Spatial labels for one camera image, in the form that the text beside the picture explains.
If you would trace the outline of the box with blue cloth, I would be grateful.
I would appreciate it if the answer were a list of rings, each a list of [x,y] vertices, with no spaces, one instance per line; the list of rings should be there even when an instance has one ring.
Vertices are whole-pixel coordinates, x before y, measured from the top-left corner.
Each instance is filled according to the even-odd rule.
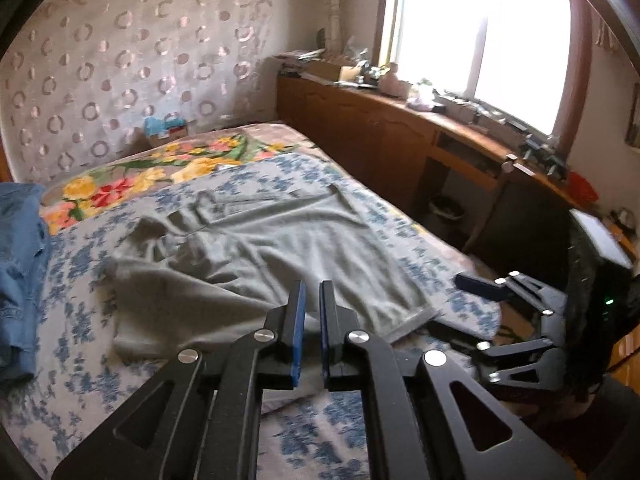
[[[143,124],[143,133],[149,144],[160,145],[186,136],[188,134],[188,124],[179,117],[166,119],[147,117]]]

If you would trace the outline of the wooden sideboard cabinet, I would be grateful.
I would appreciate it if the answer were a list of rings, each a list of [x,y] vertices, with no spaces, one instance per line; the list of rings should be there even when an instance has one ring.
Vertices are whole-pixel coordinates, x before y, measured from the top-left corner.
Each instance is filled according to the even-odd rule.
[[[277,113],[334,162],[465,252],[565,252],[575,202],[516,151],[373,91],[281,75]]]

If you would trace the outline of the folded blue jeans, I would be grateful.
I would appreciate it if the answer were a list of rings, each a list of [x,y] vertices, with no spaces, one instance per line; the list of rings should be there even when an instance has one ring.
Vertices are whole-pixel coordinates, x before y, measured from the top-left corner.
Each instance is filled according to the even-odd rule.
[[[1,382],[33,378],[41,294],[51,255],[40,216],[43,187],[1,185]]]

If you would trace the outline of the colourful floral blanket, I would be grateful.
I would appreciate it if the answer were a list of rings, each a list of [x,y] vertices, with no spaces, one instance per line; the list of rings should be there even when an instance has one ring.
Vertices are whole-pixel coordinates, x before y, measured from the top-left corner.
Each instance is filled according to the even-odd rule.
[[[265,122],[199,133],[158,148],[97,166],[45,192],[40,216],[52,235],[119,204],[227,166],[260,162],[277,155],[329,156],[303,133]]]

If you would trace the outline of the stack of papers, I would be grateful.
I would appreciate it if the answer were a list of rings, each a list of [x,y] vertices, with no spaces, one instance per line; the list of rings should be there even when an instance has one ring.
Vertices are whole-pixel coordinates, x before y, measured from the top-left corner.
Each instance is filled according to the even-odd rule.
[[[323,49],[317,50],[293,50],[284,51],[273,55],[281,65],[281,70],[289,72],[300,72],[311,61],[319,61],[322,59]]]

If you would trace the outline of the red object on cabinet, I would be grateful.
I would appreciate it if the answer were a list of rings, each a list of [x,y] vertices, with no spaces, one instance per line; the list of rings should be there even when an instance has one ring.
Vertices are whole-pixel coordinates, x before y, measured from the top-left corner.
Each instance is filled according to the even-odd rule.
[[[572,200],[582,207],[588,207],[599,200],[599,195],[590,182],[577,172],[570,173],[567,186]]]

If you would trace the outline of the pink circle-pattern curtain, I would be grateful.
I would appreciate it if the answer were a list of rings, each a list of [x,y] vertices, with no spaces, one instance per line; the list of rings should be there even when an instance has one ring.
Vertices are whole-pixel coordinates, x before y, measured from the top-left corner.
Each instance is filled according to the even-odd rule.
[[[192,131],[266,108],[271,0],[52,0],[1,60],[12,177],[48,184],[119,159],[150,122]]]

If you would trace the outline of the grey-green pants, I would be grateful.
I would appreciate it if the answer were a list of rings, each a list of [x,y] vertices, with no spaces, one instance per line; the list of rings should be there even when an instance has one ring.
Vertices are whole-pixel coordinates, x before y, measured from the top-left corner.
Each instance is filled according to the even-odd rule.
[[[307,289],[305,332],[320,328],[319,287],[388,341],[434,315],[426,293],[360,214],[350,195],[229,196],[205,190],[165,217],[142,217],[119,243],[114,347],[124,358],[213,350],[257,330],[296,282]]]

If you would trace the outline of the pink bottle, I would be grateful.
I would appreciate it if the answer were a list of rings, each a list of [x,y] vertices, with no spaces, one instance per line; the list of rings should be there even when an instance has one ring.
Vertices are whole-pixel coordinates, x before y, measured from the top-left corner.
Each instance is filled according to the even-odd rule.
[[[405,101],[409,97],[411,84],[399,78],[398,70],[397,63],[390,63],[387,72],[378,80],[378,90],[386,96]]]

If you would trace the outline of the cardboard box on cabinet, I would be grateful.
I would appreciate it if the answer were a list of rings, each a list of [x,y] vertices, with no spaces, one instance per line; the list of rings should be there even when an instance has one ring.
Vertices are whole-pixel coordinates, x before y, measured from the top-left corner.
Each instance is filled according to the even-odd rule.
[[[306,73],[333,82],[354,81],[360,76],[361,68],[323,60],[312,60],[306,64]]]

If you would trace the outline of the blue floral bed sheet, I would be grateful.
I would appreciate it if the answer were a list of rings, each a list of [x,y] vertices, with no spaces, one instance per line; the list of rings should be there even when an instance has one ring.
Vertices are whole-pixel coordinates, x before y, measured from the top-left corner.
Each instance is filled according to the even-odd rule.
[[[303,282],[303,376],[264,397],[258,474],[367,478],[359,396],[322,389],[319,285],[367,330],[426,349],[432,316],[498,330],[498,304],[454,286],[469,265],[330,162],[295,153],[217,169],[53,237],[35,376],[2,393],[2,426],[49,478],[163,359],[257,330]]]

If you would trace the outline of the window with wooden frame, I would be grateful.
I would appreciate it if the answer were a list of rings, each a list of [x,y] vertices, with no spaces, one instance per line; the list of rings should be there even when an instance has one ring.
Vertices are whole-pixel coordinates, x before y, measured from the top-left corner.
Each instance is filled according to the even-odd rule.
[[[378,62],[533,129],[562,155],[592,58],[586,0],[381,0]]]

